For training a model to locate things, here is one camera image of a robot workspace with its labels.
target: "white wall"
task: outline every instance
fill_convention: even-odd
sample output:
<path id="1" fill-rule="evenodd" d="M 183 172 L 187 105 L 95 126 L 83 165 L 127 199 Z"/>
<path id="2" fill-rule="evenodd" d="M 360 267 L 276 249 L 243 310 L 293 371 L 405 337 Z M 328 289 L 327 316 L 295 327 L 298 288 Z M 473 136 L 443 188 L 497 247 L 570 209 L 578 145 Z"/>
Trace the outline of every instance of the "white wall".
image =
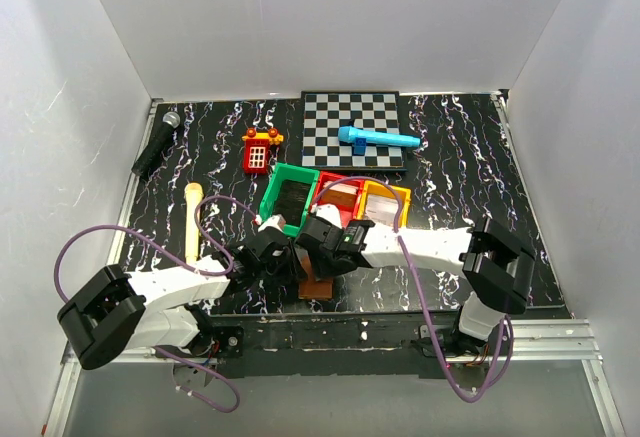
<path id="1" fill-rule="evenodd" d="M 54 260 L 117 219 L 150 100 L 99 0 L 0 0 L 0 68 L 0 434 L 35 436 L 65 345 Z M 70 253 L 69 293 L 111 238 Z"/>
<path id="2" fill-rule="evenodd" d="M 640 0 L 562 0 L 511 93 L 514 145 L 570 308 L 640 435 Z"/>
<path id="3" fill-rule="evenodd" d="M 509 88 L 560 0 L 101 0 L 153 97 Z"/>

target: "microphone handle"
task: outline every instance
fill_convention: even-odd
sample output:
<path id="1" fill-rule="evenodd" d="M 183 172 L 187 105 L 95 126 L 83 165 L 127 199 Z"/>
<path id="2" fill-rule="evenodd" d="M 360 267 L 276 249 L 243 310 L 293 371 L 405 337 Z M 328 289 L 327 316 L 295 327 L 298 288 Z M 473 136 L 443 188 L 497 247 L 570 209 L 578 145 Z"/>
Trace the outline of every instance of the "microphone handle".
<path id="1" fill-rule="evenodd" d="M 131 172 L 138 177 L 147 175 L 156 158 L 164 151 L 169 141 L 172 140 L 175 130 L 171 124 L 162 122 L 158 130 L 149 139 L 140 157 L 131 167 Z"/>

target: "checkered board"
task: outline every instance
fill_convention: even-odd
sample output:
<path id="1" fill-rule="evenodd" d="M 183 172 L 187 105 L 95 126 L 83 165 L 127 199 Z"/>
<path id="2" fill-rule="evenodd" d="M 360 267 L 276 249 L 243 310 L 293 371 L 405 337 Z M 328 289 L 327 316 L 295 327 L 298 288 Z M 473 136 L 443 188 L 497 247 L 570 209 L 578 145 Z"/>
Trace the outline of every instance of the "checkered board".
<path id="1" fill-rule="evenodd" d="M 305 92 L 302 166 L 333 170 L 400 171 L 405 150 L 367 145 L 365 155 L 353 155 L 352 145 L 338 140 L 338 129 L 400 134 L 397 93 Z"/>

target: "table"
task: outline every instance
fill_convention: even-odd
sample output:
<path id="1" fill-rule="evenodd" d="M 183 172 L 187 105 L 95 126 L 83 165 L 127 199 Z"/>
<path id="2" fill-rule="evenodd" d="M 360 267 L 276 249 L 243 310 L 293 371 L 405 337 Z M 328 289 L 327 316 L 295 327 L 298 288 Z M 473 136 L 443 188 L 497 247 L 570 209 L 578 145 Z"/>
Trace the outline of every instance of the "table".
<path id="1" fill-rule="evenodd" d="M 409 227 L 455 228 L 483 214 L 506 225 L 537 251 L 531 307 L 561 307 L 563 297 L 540 239 L 524 187 L 509 148 L 505 128 L 491 94 L 401 96 L 399 114 L 408 133 L 427 145 L 408 152 L 407 171 L 371 174 L 412 190 Z M 248 127 L 275 126 L 285 136 L 272 152 L 276 162 L 299 164 L 302 153 L 300 99 L 161 103 L 157 125 L 167 111 L 183 118 L 173 146 L 162 165 L 137 189 L 129 226 L 151 236 L 168 250 L 182 255 L 185 228 L 184 187 L 199 182 L 205 195 L 231 195 L 257 211 L 269 175 L 245 175 L 243 142 Z M 242 209 L 228 203 L 212 205 L 203 214 L 204 225 L 222 241 L 242 239 L 251 221 Z M 173 265 L 127 237 L 120 263 L 127 270 L 150 270 Z M 453 310 L 469 295 L 466 280 L 447 273 L 421 271 L 430 309 Z M 334 297 L 327 301 L 298 299 L 297 285 L 270 286 L 256 282 L 234 296 L 203 303 L 211 315 L 299 314 L 310 312 L 407 312 L 420 309 L 407 269 L 358 269 L 337 278 Z"/>

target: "microphone head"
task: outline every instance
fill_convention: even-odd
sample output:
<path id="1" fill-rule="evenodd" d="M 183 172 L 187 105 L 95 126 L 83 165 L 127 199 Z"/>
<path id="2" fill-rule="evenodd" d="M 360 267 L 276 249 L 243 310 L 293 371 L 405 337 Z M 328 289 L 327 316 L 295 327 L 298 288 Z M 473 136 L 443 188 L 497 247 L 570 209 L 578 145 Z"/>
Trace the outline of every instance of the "microphone head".
<path id="1" fill-rule="evenodd" d="M 164 114 L 164 117 L 162 117 L 162 121 L 169 124 L 174 129 L 177 129 L 180 125 L 180 116 L 177 112 L 167 112 Z"/>

